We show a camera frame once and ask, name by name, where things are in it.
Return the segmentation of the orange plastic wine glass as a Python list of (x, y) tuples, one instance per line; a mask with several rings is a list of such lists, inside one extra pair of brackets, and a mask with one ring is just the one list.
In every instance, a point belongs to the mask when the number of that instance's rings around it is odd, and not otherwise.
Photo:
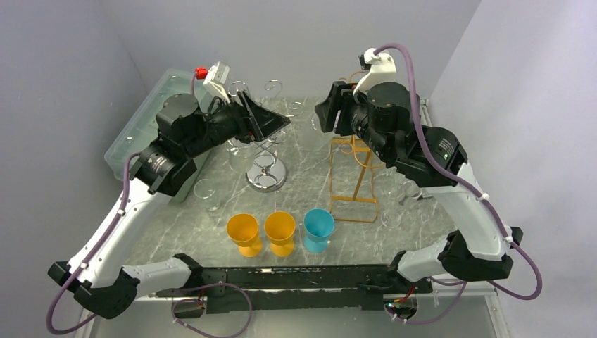
[(259, 236), (258, 221), (253, 215), (248, 213), (233, 215), (227, 221), (226, 230), (242, 256), (253, 258), (260, 253), (262, 242)]
[(294, 250), (293, 236), (296, 221), (291, 214), (277, 211), (265, 220), (265, 233), (270, 240), (270, 249), (278, 257), (287, 257)]

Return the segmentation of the blue plastic wine glass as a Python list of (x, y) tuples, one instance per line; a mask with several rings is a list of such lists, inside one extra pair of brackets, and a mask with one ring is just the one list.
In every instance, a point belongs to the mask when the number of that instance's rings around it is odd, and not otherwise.
[(306, 250), (314, 254), (322, 253), (327, 248), (328, 238), (334, 231), (333, 216), (324, 209), (314, 208), (305, 214), (303, 226), (306, 231), (303, 238)]

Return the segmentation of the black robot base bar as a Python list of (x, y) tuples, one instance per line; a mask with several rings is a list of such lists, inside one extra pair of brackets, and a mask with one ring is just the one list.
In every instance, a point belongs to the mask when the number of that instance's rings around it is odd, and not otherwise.
[(382, 311), (387, 302), (432, 291), (430, 282), (402, 280), (389, 265), (319, 265), (270, 267), (204, 268), (201, 285), (214, 284), (205, 291), (195, 284), (183, 289), (166, 289), (158, 297), (200, 296), (209, 314), (247, 308), (295, 310), (311, 308), (359, 308)]

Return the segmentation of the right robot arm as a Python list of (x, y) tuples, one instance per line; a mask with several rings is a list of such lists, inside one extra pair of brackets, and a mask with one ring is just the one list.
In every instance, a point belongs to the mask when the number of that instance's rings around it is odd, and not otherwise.
[(449, 130), (416, 121), (418, 104), (418, 95), (397, 82), (362, 93), (336, 81), (315, 107), (322, 131), (357, 136), (387, 168), (432, 195), (455, 224), (436, 244), (399, 252), (387, 275), (389, 286), (405, 292), (418, 280), (444, 273), (466, 282), (504, 280), (513, 267), (505, 238), (519, 242), (522, 230), (498, 228), (481, 203), (462, 144)]

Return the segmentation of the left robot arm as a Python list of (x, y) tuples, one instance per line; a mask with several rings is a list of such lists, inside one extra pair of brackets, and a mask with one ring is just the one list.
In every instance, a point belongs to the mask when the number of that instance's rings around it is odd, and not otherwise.
[(70, 260), (57, 261), (49, 277), (94, 315), (112, 319), (147, 294), (178, 289), (196, 294), (203, 268), (179, 253), (166, 261), (127, 265), (126, 259), (141, 229), (197, 172), (195, 158), (236, 139), (260, 142), (290, 123), (284, 115), (255, 103), (245, 92), (236, 101), (220, 98), (202, 111), (191, 94), (167, 98), (156, 115), (158, 136), (125, 162), (122, 194), (111, 214)]

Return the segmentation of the translucent green storage box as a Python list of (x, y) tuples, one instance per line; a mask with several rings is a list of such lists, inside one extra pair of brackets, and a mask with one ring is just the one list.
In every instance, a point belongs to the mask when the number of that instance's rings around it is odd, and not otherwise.
[[(141, 151), (157, 138), (156, 114), (162, 109), (165, 100), (174, 94), (190, 93), (191, 76), (191, 72), (168, 69), (107, 150), (104, 159), (117, 180), (123, 180), (125, 159), (131, 153)], [(203, 88), (202, 80), (196, 80), (194, 88), (199, 106), (206, 112), (213, 96)], [(207, 151), (194, 159), (197, 171), (182, 185), (181, 190), (172, 198), (171, 204), (182, 203), (187, 199), (210, 152)]]

